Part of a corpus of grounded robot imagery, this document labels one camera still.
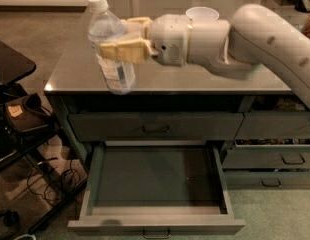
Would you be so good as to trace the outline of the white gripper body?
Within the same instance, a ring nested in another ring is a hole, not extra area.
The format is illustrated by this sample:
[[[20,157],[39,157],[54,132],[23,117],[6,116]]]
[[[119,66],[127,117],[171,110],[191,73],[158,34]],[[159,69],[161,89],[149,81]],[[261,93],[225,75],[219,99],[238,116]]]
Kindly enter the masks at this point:
[[[150,25],[148,37],[157,51],[152,58],[161,65],[186,63],[191,21],[186,15],[166,14]]]

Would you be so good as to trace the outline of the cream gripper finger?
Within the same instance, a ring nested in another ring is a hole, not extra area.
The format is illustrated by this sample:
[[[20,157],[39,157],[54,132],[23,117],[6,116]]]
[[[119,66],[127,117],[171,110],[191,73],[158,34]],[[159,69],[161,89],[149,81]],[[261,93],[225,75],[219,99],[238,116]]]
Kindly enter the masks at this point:
[[[134,64],[143,63],[155,55],[151,42],[142,38],[100,42],[98,51],[102,58]]]
[[[134,17],[121,20],[127,33],[138,32],[140,34],[146,34],[152,22],[153,20],[149,17]]]

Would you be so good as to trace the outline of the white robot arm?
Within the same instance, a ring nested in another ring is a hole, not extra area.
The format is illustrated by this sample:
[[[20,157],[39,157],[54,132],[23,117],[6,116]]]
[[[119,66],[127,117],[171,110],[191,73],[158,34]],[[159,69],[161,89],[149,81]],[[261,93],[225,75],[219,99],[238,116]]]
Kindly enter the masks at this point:
[[[103,58],[195,64],[229,78],[262,64],[310,109],[310,39],[264,6],[246,4],[229,20],[166,14],[154,20],[130,18],[123,24],[126,34],[97,44]]]

